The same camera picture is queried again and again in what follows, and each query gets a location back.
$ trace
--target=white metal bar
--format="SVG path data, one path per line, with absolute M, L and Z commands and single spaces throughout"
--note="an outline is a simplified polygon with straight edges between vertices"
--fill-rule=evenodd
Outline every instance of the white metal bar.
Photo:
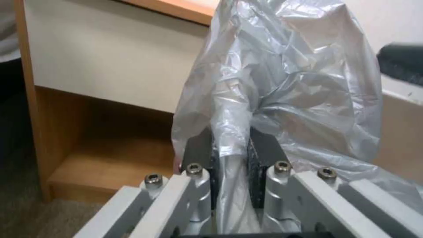
M 341 186 L 339 193 L 393 237 L 423 237 L 423 216 L 369 180 Z
M 312 171 L 297 173 L 279 194 L 304 231 L 330 231 L 335 237 L 389 237 Z
M 129 238 L 169 238 L 184 232 L 199 195 L 188 177 L 174 174 Z
M 131 230 L 151 205 L 148 192 L 122 187 L 74 238 L 115 238 Z

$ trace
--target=gray carpet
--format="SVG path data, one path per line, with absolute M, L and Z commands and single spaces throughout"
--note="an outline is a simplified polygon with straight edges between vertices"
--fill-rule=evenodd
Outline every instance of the gray carpet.
M 0 164 L 0 237 L 72 237 L 101 204 L 41 199 L 31 146 L 16 150 Z

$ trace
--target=translucent plastic wrap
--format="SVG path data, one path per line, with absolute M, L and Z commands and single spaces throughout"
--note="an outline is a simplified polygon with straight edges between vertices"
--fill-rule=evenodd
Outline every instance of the translucent plastic wrap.
M 423 213 L 422 189 L 370 164 L 382 111 L 379 67 L 337 0 L 224 0 L 185 83 L 172 127 L 213 131 L 220 156 L 219 233 L 259 232 L 245 167 L 250 127 L 273 134 L 296 171 L 331 166 L 368 178 Z

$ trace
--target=wooden desk edge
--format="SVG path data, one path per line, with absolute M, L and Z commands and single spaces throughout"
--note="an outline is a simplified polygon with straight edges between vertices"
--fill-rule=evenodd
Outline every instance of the wooden desk edge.
M 148 8 L 171 16 L 209 26 L 214 9 L 186 0 L 120 0 L 131 5 Z

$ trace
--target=metal bolt head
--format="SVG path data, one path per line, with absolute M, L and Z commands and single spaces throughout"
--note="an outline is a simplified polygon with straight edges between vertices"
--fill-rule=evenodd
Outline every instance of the metal bolt head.
M 144 178 L 147 189 L 160 188 L 163 184 L 163 178 L 161 174 L 147 174 Z
M 323 181 L 333 184 L 333 183 L 335 183 L 336 177 L 338 175 L 336 174 L 336 171 L 333 170 L 332 168 L 323 167 L 323 168 L 318 169 L 317 176 L 319 178 L 321 178 Z
M 191 177 L 201 177 L 203 175 L 203 167 L 199 163 L 190 163 L 186 171 L 187 175 Z
M 292 166 L 287 161 L 277 161 L 274 165 L 276 174 L 289 175 L 291 173 Z

